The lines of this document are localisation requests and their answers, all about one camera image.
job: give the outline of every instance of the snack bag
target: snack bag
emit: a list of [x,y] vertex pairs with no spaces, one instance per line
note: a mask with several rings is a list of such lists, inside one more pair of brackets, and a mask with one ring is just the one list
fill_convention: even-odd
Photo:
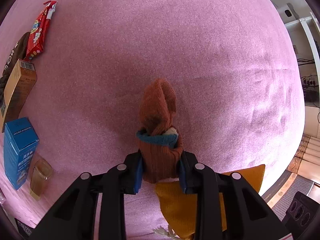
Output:
[[43,44],[45,34],[50,25],[50,20],[52,14],[56,10],[56,1],[47,1],[44,3],[45,8],[40,13],[35,23],[33,24],[32,30],[30,32],[28,47],[27,47],[27,55],[23,59],[25,61],[32,60],[32,58],[41,53],[43,51]]

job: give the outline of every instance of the barcode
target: barcode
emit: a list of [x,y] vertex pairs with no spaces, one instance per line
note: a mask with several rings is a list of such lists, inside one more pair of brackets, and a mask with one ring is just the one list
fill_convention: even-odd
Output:
[[21,67],[23,67],[23,68],[27,68],[27,69],[30,69],[30,70],[35,70],[35,67],[31,63],[28,63],[28,62],[25,62],[25,61],[20,61],[20,63],[21,63]]

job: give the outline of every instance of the sock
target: sock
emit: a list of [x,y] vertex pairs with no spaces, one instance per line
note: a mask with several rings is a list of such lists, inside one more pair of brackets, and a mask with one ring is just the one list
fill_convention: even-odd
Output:
[[[172,127],[176,112],[176,94],[166,80],[156,79],[146,87],[139,117],[147,135],[155,137],[166,133]],[[174,133],[174,130],[170,129],[169,134],[163,136],[169,136],[170,133]],[[174,148],[152,143],[155,141],[153,138],[147,140],[138,136],[138,146],[144,161],[144,180],[156,183],[162,179],[177,177],[176,165],[183,151],[181,133],[177,134],[178,140]]]

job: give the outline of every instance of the yellow pillow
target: yellow pillow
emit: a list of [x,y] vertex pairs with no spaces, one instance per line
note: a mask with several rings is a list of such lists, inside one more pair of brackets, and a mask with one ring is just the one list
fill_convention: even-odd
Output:
[[[259,192],[265,167],[266,166],[262,164],[236,172],[239,172],[255,189],[255,191]],[[168,224],[179,237],[183,239],[189,238],[196,229],[197,195],[184,194],[178,181],[157,183],[156,194],[160,201],[161,212]],[[227,229],[227,221],[221,193],[220,207],[222,230],[224,231]]]

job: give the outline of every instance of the metal screw head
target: metal screw head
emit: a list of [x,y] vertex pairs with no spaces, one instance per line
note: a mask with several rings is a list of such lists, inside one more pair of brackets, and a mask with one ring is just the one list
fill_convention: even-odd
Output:
[[235,173],[232,173],[232,177],[233,177],[234,179],[240,179],[240,178],[241,178],[241,174],[235,172]]
[[203,169],[204,169],[204,165],[203,165],[202,163],[197,163],[197,164],[195,165],[195,168],[196,168],[197,170],[203,170]]
[[119,171],[124,171],[126,168],[127,168],[127,165],[125,165],[125,164],[123,164],[123,163],[121,163],[121,164],[119,164],[119,165],[117,166],[117,169],[118,169]]
[[90,177],[90,174],[87,173],[87,172],[84,172],[84,173],[82,173],[82,174],[80,175],[80,178],[81,178],[81,179],[89,179],[89,177]]

